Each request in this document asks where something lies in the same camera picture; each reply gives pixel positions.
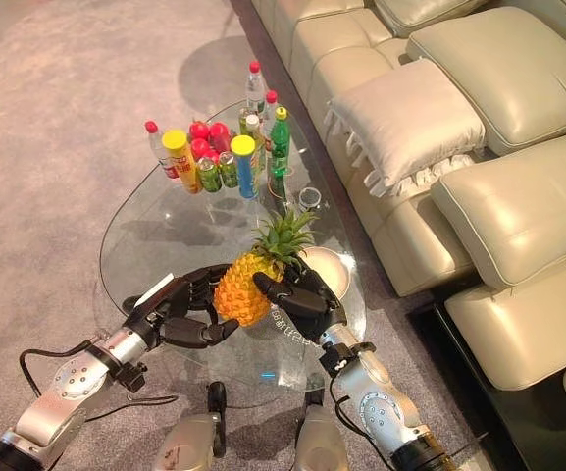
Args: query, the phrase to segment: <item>black cable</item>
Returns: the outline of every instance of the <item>black cable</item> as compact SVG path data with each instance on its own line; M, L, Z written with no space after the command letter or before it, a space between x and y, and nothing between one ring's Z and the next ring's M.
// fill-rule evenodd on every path
M29 383L31 390L34 392L36 397L40 397L40 389L36 385L36 381L31 376L29 370L27 369L26 356L39 355L39 356L47 356L50 358L65 358L68 356L75 355L76 353L80 353L81 351L87 349L90 345L92 345L92 342L90 340L85 340L82 343L74 346L71 350L64 351L62 353L57 351L39 350L37 348L30 348L28 350L24 350L21 353L21 355L19 355L19 364L21 365L21 371L24 372L24 376L26 377L26 380Z
M450 454L450 457L453 458L455 457L457 454L459 454L460 452L462 452L464 449L472 446L472 445L476 445L478 442L480 442L482 439L484 439L485 437L487 437L489 435L489 432L483 432L482 434L480 434L478 437L475 437L474 440L467 442L465 445L463 445L462 447L460 447L459 449L457 449L456 451L452 452Z
M136 401L131 402L130 404L121 405L113 410L109 410L108 412L98 415L96 417L91 417L90 419L86 419L85 422L94 422L95 420L103 419L104 417L108 417L109 415L114 414L115 412L119 412L120 410L127 409L129 407L152 407L154 405L165 405L171 404L172 402L176 402L178 400L177 395L165 395L162 397L145 397L141 399L137 399Z
M354 432L357 435L360 435L361 437L364 437L372 446L372 448L374 449L374 451L377 453L377 455L379 456L379 458L381 459L381 461L383 462L383 464L386 466L386 468L389 471L396 471L395 469L393 469L393 467L387 462L386 458L383 456L383 454L381 453L381 451L379 450L379 448L376 446L376 444L374 443L374 441L372 440L372 437L370 437L368 434L366 434L365 432L363 432L354 422L352 422L352 420L346 415L346 413L343 411L343 409L341 409L341 404L346 402L347 400L350 399L349 396L345 395L344 397L340 398L340 399L335 399L334 398L334 393L333 393L333 383L334 383L334 379L336 378L333 377L331 378L331 383L329 384L329 392L331 393L331 399L334 402L334 414L337 416L337 418L339 419L339 421L348 429L350 429L352 432Z

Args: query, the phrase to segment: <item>yellow bottle cap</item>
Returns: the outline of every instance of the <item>yellow bottle cap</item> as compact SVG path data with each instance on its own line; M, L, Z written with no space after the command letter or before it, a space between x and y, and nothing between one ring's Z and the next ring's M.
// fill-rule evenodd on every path
M238 135L231 141L231 151L236 155L250 155L255 148L256 143L249 135Z
M284 106L279 106L276 109L276 119L277 120L286 120L286 108Z
M180 130L170 130L163 134L163 145L169 150L178 150L186 146L186 133Z

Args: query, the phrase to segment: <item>carpet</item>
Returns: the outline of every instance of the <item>carpet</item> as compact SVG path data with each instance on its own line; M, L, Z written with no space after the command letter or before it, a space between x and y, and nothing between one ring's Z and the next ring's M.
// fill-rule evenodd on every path
M317 150L349 229L366 293L367 340L448 451L473 439L406 317L430 296L396 297L250 2L22 3L19 17L0 30L0 436L33 399L17 361L22 350L69 348L92 335L106 312L115 325L121 321L101 285L98 257L112 216L155 165L143 122L185 127L206 119L242 96L256 57ZM178 393L179 400L88 424L57 469L149 469L178 419L204 411L206 371L170 348L145 362L141 393ZM36 359L29 367L44 387L60 363ZM302 395L222 379L230 404L256 393L269 403L229 410L229 450L214 469L287 469ZM125 400L114 392L106 409ZM342 432L352 469L381 468L362 439Z

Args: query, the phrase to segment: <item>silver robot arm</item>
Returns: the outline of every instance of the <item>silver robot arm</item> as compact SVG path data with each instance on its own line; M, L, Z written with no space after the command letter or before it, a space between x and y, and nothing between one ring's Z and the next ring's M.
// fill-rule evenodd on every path
M95 344L91 351L126 365L137 361L147 351L147 344L139 334L122 327ZM89 413L102 404L114 383L106 363L96 354L84 351L58 370L47 391L4 433L0 446L10 453L15 453L13 448L36 462L33 467L22 469L49 469L76 437Z
M346 327L343 306L317 272L301 259L287 266L283 281L253 277L268 299L282 308L296 329L324 349L322 366L350 397L365 432L398 471L453 471L455 466L420 420L413 402L391 382L374 354Z
M143 373L147 368L138 360L162 342L205 348L226 339L238 323L217 323L211 301L214 286L228 267L206 267L183 277L170 274L143 296L127 300L131 301L131 313L124 324L107 339L90 342L82 353L68 360L47 391L4 433L0 439L0 471L50 469L115 383L133 393L145 384ZM189 309L209 311L212 324L186 318ZM203 462L208 462L207 455Z
M323 364L350 397L367 434L396 469L456 469L422 423L415 404L393 385L372 345L360 343L343 323L328 327L320 336L320 344L327 352L325 357L335 345L344 345L351 353L332 356L332 366Z

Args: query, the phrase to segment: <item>soda can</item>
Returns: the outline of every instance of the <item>soda can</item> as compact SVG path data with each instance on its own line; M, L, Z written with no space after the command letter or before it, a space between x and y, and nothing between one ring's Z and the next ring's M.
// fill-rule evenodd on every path
M222 152L220 154L220 173L222 174L225 187L236 188L239 185L232 152Z
M197 162L197 171L200 176L202 186L209 193L215 193L222 189L222 180L217 166L213 160L208 157L202 157Z

